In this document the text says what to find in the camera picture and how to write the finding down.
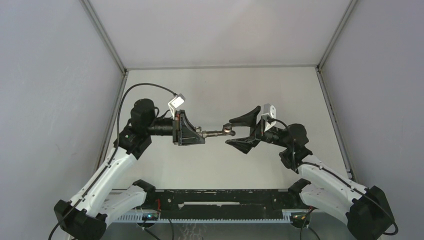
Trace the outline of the metal water faucet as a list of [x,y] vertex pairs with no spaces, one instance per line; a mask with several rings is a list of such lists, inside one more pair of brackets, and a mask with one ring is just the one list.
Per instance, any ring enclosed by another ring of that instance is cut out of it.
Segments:
[[231,123],[226,123],[222,126],[221,130],[204,131],[202,133],[204,138],[220,137],[220,136],[235,136],[236,132],[233,130]]

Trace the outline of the metal elbow pipe fitting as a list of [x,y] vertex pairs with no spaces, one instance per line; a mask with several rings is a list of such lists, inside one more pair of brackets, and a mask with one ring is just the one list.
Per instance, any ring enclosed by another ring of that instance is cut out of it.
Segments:
[[201,126],[196,126],[195,127],[195,131],[202,138],[206,138],[207,137],[207,131],[206,130],[203,130]]

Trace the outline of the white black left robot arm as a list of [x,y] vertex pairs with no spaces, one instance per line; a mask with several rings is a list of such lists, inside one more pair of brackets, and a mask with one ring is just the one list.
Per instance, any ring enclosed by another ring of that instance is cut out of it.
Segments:
[[143,188],[144,181],[133,183],[124,192],[109,197],[115,183],[132,167],[152,143],[152,136],[171,136],[178,146],[204,144],[201,127],[193,126],[184,110],[170,102],[171,118],[159,117],[151,99],[134,103],[126,126],[118,134],[108,157],[89,181],[70,200],[54,206],[58,220],[55,229],[77,240],[99,240],[119,217],[137,206],[153,207],[157,196]]

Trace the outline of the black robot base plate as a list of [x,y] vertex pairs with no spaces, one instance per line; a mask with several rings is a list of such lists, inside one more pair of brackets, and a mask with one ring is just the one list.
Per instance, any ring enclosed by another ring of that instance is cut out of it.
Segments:
[[148,193],[138,209],[166,217],[270,219],[308,206],[287,189],[160,189]]

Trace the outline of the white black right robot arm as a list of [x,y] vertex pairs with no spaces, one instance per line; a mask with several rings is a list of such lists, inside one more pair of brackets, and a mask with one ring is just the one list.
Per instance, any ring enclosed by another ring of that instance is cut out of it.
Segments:
[[248,127],[249,135],[226,140],[244,154],[264,142],[285,149],[279,153],[283,165],[300,176],[297,189],[289,194],[295,208],[304,205],[338,219],[357,240],[377,240],[395,236],[399,226],[382,189],[366,187],[344,177],[327,166],[309,150],[307,130],[300,123],[287,125],[276,118],[276,109],[266,104],[230,119],[223,126],[226,135],[235,135],[234,127]]

